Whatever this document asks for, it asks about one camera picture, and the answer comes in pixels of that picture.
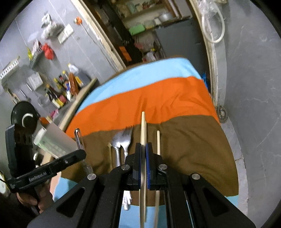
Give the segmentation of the person's left hand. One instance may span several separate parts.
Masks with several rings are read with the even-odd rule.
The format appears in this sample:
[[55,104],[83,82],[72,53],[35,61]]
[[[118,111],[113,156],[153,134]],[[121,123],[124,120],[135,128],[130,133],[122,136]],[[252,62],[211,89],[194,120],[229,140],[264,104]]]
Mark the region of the person's left hand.
[[53,205],[53,196],[50,187],[46,184],[37,187],[35,192],[16,193],[19,202],[25,206],[34,207],[39,213]]

